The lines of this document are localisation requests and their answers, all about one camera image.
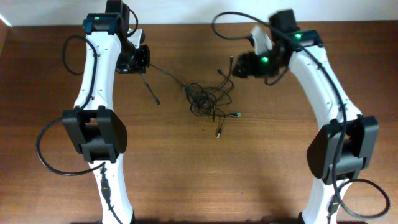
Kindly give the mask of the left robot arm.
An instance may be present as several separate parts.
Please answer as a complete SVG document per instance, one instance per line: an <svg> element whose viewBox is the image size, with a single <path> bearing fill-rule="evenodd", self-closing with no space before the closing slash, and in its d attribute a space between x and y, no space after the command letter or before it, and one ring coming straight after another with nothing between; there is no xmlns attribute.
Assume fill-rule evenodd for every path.
<svg viewBox="0 0 398 224"><path fill-rule="evenodd" d="M127 129L113 106L115 74L143 75L150 64L145 33L130 28L131 15L122 1L107 1L104 13L87 15L83 81L73 109L63 112L72 144L95 177L103 211L100 223L135 223L123 172Z"/></svg>

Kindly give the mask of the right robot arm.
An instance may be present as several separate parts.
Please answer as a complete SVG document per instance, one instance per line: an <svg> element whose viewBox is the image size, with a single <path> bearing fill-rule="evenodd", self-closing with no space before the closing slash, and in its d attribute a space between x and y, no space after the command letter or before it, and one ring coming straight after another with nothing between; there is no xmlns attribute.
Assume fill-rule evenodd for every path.
<svg viewBox="0 0 398 224"><path fill-rule="evenodd" d="M299 223L336 223L346 210L343 197L368 168L379 124L364 116L337 79L324 43L315 30L302 30L290 9L258 21L247 36L253 51L243 53L233 69L239 78L263 78L275 85L287 72L301 84L315 114L318 133L307 149L313 175L308 203Z"/></svg>

